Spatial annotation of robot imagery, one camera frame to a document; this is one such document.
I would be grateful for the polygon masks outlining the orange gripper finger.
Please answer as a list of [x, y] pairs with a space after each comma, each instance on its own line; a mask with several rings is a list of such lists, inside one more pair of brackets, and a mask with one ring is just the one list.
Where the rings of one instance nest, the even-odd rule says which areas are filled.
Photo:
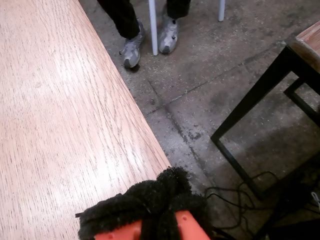
[[78, 237], [92, 240], [97, 234], [142, 221], [142, 240], [170, 240], [177, 236], [168, 225], [176, 223], [169, 210], [170, 200], [179, 192], [173, 179], [146, 180], [131, 186], [124, 194], [98, 202], [78, 215]]
[[181, 239], [175, 216], [179, 211], [189, 211], [207, 236], [211, 240], [215, 238], [207, 201], [202, 195], [192, 192], [187, 176], [187, 171], [182, 167], [169, 167], [156, 178], [160, 186], [155, 200], [155, 215], [159, 217], [156, 221], [157, 240]]

